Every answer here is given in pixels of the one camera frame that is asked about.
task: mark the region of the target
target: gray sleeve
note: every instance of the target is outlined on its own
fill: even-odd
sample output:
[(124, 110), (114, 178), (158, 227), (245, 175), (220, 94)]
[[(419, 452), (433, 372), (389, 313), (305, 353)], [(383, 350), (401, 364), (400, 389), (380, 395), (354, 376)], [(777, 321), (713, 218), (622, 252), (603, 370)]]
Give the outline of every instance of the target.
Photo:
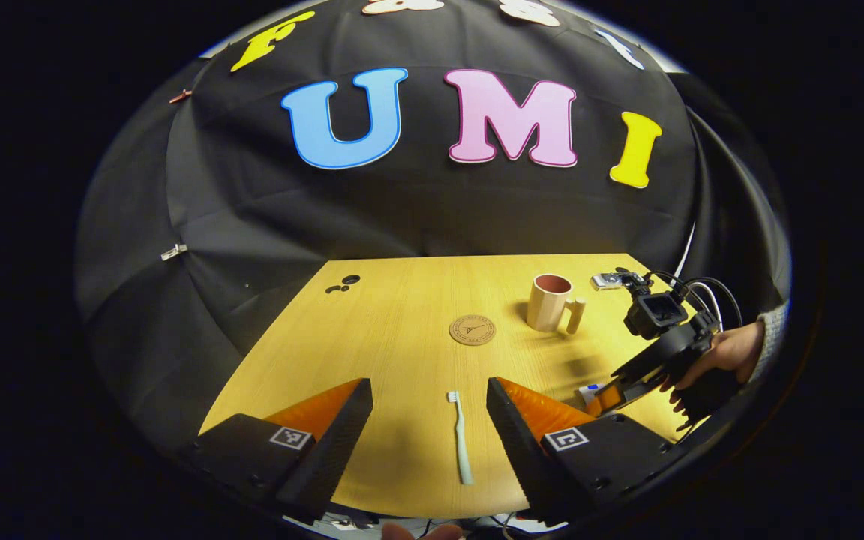
[(758, 363), (748, 378), (749, 383), (764, 373), (778, 355), (779, 347), (782, 346), (782, 338), (785, 336), (785, 317), (788, 315), (788, 308), (789, 303), (785, 301), (775, 310), (766, 311), (758, 316), (758, 320), (765, 324), (765, 338), (762, 339), (762, 353), (758, 356)]

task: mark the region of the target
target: coaster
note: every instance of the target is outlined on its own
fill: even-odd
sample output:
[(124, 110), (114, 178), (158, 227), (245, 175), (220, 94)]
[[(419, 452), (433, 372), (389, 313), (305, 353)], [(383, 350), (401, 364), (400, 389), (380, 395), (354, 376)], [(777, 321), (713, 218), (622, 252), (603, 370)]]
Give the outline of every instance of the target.
[(448, 327), (448, 333), (463, 345), (482, 345), (495, 335), (495, 325), (482, 315), (463, 315)]

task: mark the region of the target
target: letter m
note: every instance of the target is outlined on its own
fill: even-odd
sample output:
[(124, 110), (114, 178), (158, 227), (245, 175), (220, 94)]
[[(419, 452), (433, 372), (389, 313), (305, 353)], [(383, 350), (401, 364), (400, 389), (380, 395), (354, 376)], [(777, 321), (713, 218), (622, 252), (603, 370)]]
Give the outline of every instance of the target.
[(572, 100), (575, 90), (558, 82), (539, 81), (521, 106), (509, 90), (489, 71), (455, 69), (445, 81), (459, 90), (459, 143), (448, 156), (463, 164), (480, 164), (495, 157), (495, 147), (486, 140), (491, 126), (502, 150), (515, 161), (538, 128), (529, 158), (548, 167), (572, 167), (578, 157), (572, 151)]

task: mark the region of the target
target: mug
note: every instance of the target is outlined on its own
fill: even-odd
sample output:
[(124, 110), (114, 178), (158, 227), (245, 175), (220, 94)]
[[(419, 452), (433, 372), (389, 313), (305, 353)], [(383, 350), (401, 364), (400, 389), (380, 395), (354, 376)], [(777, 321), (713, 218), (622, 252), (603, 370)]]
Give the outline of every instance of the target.
[(532, 293), (529, 295), (529, 308), (526, 312), (525, 322), (539, 332), (555, 332), (559, 328), (563, 311), (569, 310), (572, 315), (568, 318), (568, 327), (565, 329), (569, 334), (575, 334), (582, 320), (582, 313), (586, 310), (586, 299), (576, 298), (570, 300), (569, 293), (572, 292), (572, 282), (565, 277), (556, 274), (539, 274), (532, 280)]

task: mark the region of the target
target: white toothbrush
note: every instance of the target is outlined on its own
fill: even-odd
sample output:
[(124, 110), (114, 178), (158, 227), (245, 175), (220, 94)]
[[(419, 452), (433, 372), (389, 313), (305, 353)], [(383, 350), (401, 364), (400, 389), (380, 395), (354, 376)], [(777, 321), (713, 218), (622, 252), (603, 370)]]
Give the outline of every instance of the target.
[(459, 420), (455, 423), (455, 436), (458, 439), (459, 451), (459, 475), (462, 476), (462, 485), (473, 485), (473, 470), (469, 468), (469, 451), (466, 450), (466, 417), (462, 415), (462, 403), (459, 402), (459, 391), (452, 390), (448, 393), (448, 400), (455, 404), (459, 411)]

